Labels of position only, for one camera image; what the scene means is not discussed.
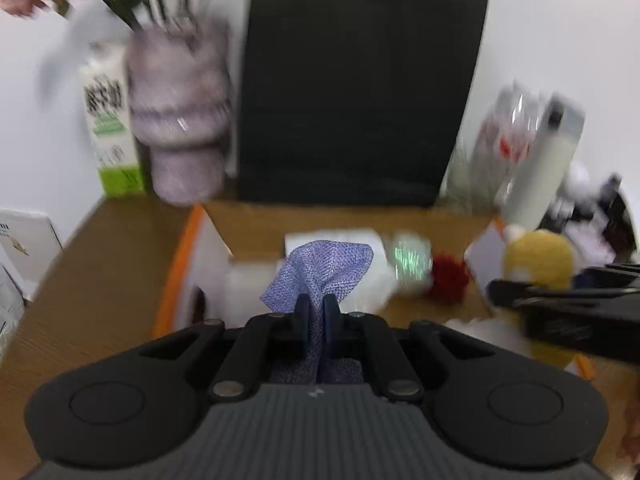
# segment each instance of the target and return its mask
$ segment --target yellow plush toy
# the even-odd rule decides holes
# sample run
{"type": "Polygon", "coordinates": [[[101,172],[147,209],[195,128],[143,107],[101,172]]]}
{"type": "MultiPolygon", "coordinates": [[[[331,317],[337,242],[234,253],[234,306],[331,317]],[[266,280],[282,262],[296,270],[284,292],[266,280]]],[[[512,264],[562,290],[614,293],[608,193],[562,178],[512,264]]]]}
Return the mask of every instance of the yellow plush toy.
{"type": "MultiPolygon", "coordinates": [[[[513,225],[505,227],[503,234],[507,243],[502,263],[505,280],[556,290],[571,288],[571,279],[577,270],[577,257],[565,237],[544,229],[527,232],[513,225]]],[[[507,314],[507,317],[518,322],[515,313],[507,314]]],[[[531,342],[531,356],[538,361],[565,368],[576,354],[546,343],[531,342]]]]}

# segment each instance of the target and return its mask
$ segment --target purple vase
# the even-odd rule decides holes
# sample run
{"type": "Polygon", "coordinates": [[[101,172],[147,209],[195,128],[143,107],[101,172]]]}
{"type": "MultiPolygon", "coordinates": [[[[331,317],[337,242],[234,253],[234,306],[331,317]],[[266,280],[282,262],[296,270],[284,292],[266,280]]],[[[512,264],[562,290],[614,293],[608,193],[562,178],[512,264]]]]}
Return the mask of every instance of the purple vase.
{"type": "Polygon", "coordinates": [[[129,50],[133,134],[151,148],[151,177],[160,198],[189,205],[224,183],[215,144],[229,131],[228,26],[210,20],[135,33],[129,50]]]}

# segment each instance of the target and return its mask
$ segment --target wooden table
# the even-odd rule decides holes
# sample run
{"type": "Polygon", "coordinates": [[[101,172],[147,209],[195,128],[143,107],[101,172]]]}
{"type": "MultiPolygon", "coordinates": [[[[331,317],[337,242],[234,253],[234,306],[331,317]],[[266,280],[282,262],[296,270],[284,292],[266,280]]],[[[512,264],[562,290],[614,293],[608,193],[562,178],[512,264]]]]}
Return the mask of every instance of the wooden table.
{"type": "MultiPolygon", "coordinates": [[[[207,211],[239,260],[275,260],[284,235],[319,228],[371,227],[381,234],[412,230],[436,253],[462,256],[488,218],[441,209],[297,208],[212,202],[207,211]]],[[[14,480],[38,463],[22,421],[31,392],[53,376],[149,339],[168,266],[188,211],[151,198],[103,203],[56,262],[23,318],[0,367],[0,479],[14,480]]],[[[392,326],[415,318],[471,320],[487,311],[470,286],[459,306],[393,298],[382,315],[392,326]]],[[[616,458],[623,409],[636,384],[624,365],[594,359],[595,385],[607,399],[610,422],[595,462],[615,479],[633,477],[616,458]]]]}

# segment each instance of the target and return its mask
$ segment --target purple cloth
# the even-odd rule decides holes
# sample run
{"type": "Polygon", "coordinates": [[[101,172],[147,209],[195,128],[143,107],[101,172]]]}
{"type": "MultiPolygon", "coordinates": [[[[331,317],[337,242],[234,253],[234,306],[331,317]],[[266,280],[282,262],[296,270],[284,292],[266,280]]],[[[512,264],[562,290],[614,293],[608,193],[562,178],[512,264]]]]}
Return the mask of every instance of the purple cloth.
{"type": "Polygon", "coordinates": [[[367,244],[316,240],[293,250],[260,299],[274,312],[293,312],[299,294],[311,298],[309,350],[305,361],[274,365],[271,380],[279,383],[361,383],[362,369],[354,359],[322,355],[322,298],[342,301],[369,269],[373,250],[367,244]]]}

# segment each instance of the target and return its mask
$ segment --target green label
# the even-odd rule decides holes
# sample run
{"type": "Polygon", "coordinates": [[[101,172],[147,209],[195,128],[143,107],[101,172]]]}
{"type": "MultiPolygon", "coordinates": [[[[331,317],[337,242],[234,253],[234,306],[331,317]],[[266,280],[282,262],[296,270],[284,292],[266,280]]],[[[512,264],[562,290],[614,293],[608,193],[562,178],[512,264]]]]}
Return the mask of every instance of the green label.
{"type": "Polygon", "coordinates": [[[105,168],[100,170],[99,173],[106,196],[145,192],[144,177],[142,170],[138,166],[105,168]]]}
{"type": "Polygon", "coordinates": [[[95,118],[94,134],[98,137],[109,134],[121,134],[126,131],[127,129],[124,127],[124,124],[120,122],[118,116],[113,112],[105,112],[95,118]]]}

